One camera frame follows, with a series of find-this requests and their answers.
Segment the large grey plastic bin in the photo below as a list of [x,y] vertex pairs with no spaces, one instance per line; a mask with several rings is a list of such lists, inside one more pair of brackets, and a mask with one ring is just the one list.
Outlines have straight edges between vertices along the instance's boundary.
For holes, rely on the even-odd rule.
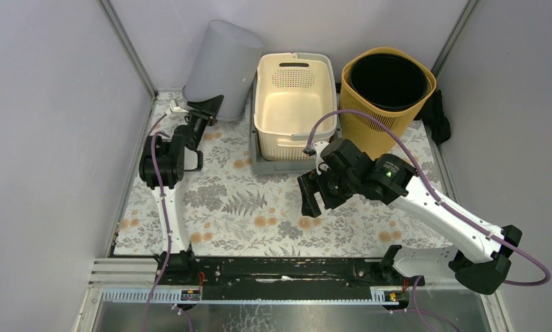
[[222,95],[217,119],[240,119],[263,49],[253,32],[227,21],[211,21],[183,88],[184,98],[202,102]]

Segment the black ribbed plastic bin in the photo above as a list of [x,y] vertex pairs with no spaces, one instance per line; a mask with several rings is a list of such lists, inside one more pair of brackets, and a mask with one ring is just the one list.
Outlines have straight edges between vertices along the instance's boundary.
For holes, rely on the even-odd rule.
[[349,71],[353,90],[384,111],[404,111],[421,101],[429,84],[423,70],[409,59],[376,53],[359,59]]

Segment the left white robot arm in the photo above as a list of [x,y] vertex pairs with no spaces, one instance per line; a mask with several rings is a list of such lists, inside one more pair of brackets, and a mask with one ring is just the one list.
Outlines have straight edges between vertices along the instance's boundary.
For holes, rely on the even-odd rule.
[[149,135],[140,158],[140,179],[154,196],[163,229],[163,252],[156,260],[160,267],[171,266],[171,276],[180,284],[193,282],[197,266],[192,261],[190,238],[183,217],[184,207],[180,189],[187,172],[203,168],[203,152],[199,144],[207,127],[215,125],[223,104],[223,95],[187,102],[185,122],[170,135],[156,131]]

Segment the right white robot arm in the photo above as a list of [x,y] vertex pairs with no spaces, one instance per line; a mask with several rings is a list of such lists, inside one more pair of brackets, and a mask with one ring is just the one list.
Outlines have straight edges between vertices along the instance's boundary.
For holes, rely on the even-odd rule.
[[315,169],[297,179],[303,216],[316,218],[323,209],[336,209],[358,195],[411,214],[451,243],[421,250],[390,246],[379,263],[386,284],[418,276],[453,278],[471,291],[491,295],[506,280],[513,251],[500,242],[517,245],[520,229],[492,225],[458,205],[449,212],[444,206],[449,198],[426,188],[419,172],[393,154],[372,160],[343,138],[317,141],[306,152],[315,158]]

